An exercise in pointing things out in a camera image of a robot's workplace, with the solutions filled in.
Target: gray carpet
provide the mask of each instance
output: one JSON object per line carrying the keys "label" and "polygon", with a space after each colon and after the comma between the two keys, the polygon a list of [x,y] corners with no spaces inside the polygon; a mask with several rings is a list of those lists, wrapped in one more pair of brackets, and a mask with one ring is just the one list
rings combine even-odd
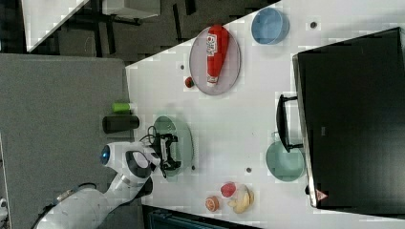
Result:
{"label": "gray carpet", "polygon": [[[116,173],[99,162],[111,104],[128,102],[119,59],[0,54],[0,133],[12,228],[31,228],[43,207],[68,189],[94,182],[105,192]],[[0,195],[5,196],[4,183]],[[139,200],[100,228],[141,228]]]}

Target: black cylinder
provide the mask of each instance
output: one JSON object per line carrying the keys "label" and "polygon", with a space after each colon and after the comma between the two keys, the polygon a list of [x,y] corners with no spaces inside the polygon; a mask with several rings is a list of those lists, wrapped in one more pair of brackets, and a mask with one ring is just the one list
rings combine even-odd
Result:
{"label": "black cylinder", "polygon": [[111,115],[102,119],[105,134],[133,130],[139,127],[139,118],[135,115]]}

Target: food item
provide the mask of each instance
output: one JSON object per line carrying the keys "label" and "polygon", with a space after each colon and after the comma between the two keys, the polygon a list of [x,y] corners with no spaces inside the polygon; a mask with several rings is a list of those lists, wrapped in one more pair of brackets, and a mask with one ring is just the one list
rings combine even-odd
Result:
{"label": "food item", "polygon": [[210,212],[215,212],[218,210],[218,208],[220,208],[220,203],[216,197],[210,197],[205,200],[205,207]]}
{"label": "food item", "polygon": [[236,185],[234,182],[229,182],[221,187],[221,193],[224,197],[230,198],[236,191]]}
{"label": "food item", "polygon": [[243,184],[238,188],[236,198],[233,198],[227,203],[228,206],[233,207],[233,211],[236,214],[241,214],[247,210],[247,208],[253,203],[254,194],[248,190]]}
{"label": "food item", "polygon": [[221,69],[226,58],[229,42],[229,32],[221,25],[212,26],[206,37],[206,63],[208,87],[214,87],[218,82]]}
{"label": "food item", "polygon": [[185,79],[184,84],[185,87],[192,88],[194,86],[193,78],[191,78],[191,76],[188,76],[188,78]]}

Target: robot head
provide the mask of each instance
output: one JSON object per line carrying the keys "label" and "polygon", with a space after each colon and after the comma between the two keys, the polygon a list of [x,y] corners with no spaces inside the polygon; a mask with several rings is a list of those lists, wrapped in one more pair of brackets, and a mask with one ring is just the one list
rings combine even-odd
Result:
{"label": "robot head", "polygon": [[148,178],[152,173],[141,142],[110,143],[101,151],[100,161],[131,181]]}

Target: red fruit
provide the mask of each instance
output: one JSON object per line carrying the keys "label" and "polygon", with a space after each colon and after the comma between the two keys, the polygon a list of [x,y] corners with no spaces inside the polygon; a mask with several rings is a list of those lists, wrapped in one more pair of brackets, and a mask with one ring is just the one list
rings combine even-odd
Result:
{"label": "red fruit", "polygon": [[236,186],[235,186],[235,183],[233,183],[233,182],[229,182],[221,188],[221,193],[226,198],[232,197],[232,195],[235,193],[235,191],[236,191]]}
{"label": "red fruit", "polygon": [[187,87],[187,88],[191,88],[194,86],[193,78],[191,78],[191,76],[186,78],[184,83],[185,83],[185,87]]}

